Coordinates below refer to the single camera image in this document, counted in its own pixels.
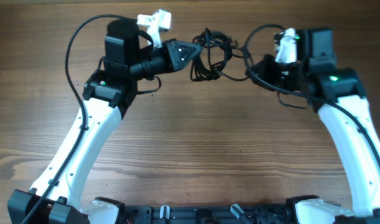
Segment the black USB cable long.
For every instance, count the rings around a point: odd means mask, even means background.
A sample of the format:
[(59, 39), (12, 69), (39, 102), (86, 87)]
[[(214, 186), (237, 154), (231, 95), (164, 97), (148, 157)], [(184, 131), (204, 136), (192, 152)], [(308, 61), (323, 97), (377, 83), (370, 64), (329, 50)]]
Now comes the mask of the black USB cable long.
[(223, 59), (211, 65), (214, 75), (234, 82), (248, 80), (249, 77), (242, 71), (240, 62), (242, 59), (252, 59), (252, 57), (249, 54), (244, 55), (242, 47), (230, 38), (222, 40), (217, 47), (223, 51)]

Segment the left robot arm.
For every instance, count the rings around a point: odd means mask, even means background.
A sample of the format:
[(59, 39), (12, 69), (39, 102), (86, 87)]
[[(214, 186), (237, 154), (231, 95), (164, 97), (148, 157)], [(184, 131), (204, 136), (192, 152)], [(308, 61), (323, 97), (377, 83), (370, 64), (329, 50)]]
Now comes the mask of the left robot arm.
[(155, 41), (135, 19), (110, 15), (105, 55), (76, 94), (77, 117), (45, 171), (28, 191), (14, 190), (7, 209), (13, 223), (129, 223), (123, 202), (97, 197), (82, 205), (87, 177), (101, 148), (140, 94), (140, 80), (184, 69), (199, 44)]

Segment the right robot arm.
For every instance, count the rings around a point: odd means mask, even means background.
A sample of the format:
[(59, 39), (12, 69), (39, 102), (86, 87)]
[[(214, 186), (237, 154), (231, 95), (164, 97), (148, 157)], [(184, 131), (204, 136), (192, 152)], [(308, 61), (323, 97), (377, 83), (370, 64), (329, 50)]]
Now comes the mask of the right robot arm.
[(359, 76), (338, 68), (329, 28), (281, 28), (275, 55), (254, 63), (243, 47), (246, 75), (258, 86), (307, 100), (336, 146), (351, 190), (345, 209), (311, 195), (288, 200), (295, 223), (380, 223), (380, 140)]

